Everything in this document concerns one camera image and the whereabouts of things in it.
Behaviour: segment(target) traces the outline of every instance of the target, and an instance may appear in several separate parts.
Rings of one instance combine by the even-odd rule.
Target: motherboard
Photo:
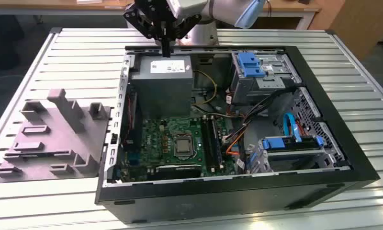
[[[141,150],[125,153],[124,181],[233,175],[219,142],[226,132],[223,118],[145,119]]]

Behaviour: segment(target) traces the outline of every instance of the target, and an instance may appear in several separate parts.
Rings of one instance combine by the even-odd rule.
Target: open computer tower
[[[96,193],[121,221],[311,207],[379,179],[297,47],[122,61]]]

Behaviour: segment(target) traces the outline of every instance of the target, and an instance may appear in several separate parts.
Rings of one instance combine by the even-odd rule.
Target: wooden desk
[[[299,17],[297,29],[307,29],[320,7],[313,0],[309,5],[297,0],[270,0],[273,17]],[[122,15],[133,0],[104,0],[102,3],[81,4],[76,0],[0,0],[0,14],[13,15]],[[261,16],[267,16],[265,4]]]

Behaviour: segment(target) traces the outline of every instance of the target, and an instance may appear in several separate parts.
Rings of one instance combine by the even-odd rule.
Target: yellow wire
[[[215,81],[213,80],[213,78],[205,72],[202,72],[199,70],[194,70],[194,72],[201,73],[202,75],[205,75],[206,78],[210,79],[210,81],[213,82],[213,85],[214,85],[214,94],[206,101],[198,102],[198,103],[193,103],[191,105],[207,104],[215,98],[215,95],[217,95],[217,84],[215,84]]]

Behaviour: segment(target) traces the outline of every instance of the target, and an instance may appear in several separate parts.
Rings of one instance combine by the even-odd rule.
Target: blue plastic latch
[[[263,149],[267,150],[270,148],[270,144],[267,140],[262,140]]]
[[[266,72],[263,71],[259,60],[251,52],[238,53],[238,62],[246,78],[265,77]]]
[[[282,149],[286,147],[282,138],[267,138],[266,140],[273,149]]]
[[[317,136],[317,137],[315,137],[315,140],[317,140],[317,143],[318,143],[319,147],[322,147],[322,146],[324,145],[323,137]]]

